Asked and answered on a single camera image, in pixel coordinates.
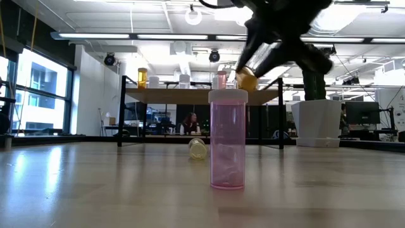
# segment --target yellow bottle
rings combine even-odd
[[[138,89],[146,88],[146,76],[147,76],[147,69],[138,68]]]
[[[236,74],[236,80],[238,88],[246,91],[254,91],[258,86],[258,79],[254,76],[253,71],[246,66]]]

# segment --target wooden table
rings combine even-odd
[[[127,95],[144,104],[207,105],[211,89],[130,89]],[[249,92],[247,105],[263,105],[275,98],[275,90]]]
[[[0,227],[402,228],[405,156],[246,146],[246,186],[210,186],[186,144],[82,142],[0,153]]]

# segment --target yellow object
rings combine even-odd
[[[246,91],[255,91],[258,86],[258,79],[254,76],[253,71],[248,67],[244,67],[236,74],[238,88]]]
[[[138,88],[145,89],[146,88],[146,79],[147,79],[147,69],[146,68],[138,68]]]
[[[199,138],[191,139],[189,143],[190,157],[194,160],[203,160],[207,156],[207,147]]]

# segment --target white planter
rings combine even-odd
[[[340,101],[301,101],[291,109],[299,137],[297,146],[339,147]]]

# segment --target shelf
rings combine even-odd
[[[208,105],[211,89],[127,89],[127,95],[147,104]],[[278,91],[249,92],[248,105],[262,105],[278,96]]]

